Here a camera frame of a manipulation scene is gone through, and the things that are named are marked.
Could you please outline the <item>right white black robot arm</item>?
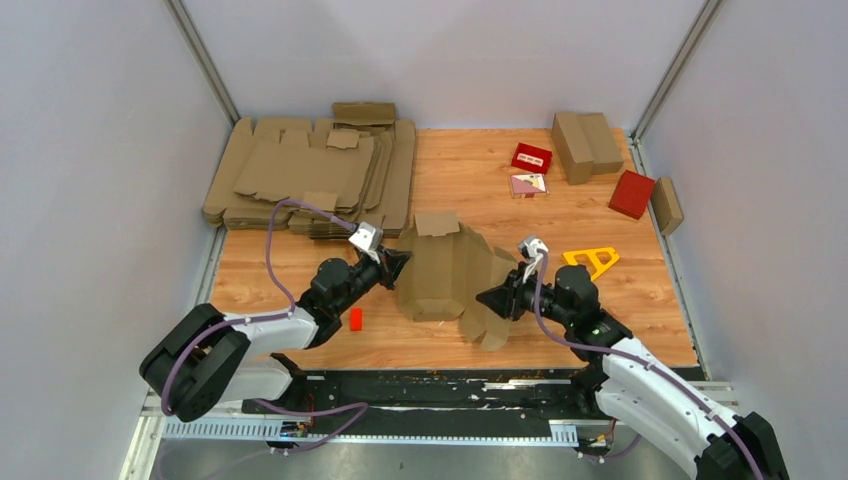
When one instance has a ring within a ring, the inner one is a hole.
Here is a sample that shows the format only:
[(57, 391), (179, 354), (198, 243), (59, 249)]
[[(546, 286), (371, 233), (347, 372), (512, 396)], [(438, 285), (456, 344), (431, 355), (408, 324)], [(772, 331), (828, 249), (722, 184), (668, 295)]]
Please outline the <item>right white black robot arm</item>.
[(560, 343), (587, 364), (570, 392), (580, 415), (624, 421), (692, 479), (788, 478), (771, 424), (755, 412), (737, 414), (658, 361), (601, 307), (584, 266), (561, 267), (544, 284), (521, 262), (476, 299), (504, 319), (531, 312), (539, 324), (564, 326)]

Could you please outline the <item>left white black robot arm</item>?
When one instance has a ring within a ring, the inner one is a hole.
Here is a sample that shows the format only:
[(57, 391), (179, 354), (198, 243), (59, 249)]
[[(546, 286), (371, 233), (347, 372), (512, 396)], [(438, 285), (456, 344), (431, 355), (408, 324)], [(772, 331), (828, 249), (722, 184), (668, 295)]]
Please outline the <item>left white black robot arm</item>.
[(395, 287), (408, 251), (380, 246), (355, 264), (330, 258), (288, 310), (224, 314), (210, 303), (194, 306), (144, 357), (140, 377), (162, 399), (162, 411), (192, 422), (221, 402), (269, 400), (283, 413), (298, 411), (306, 386), (287, 350), (325, 344), (341, 315), (373, 287)]

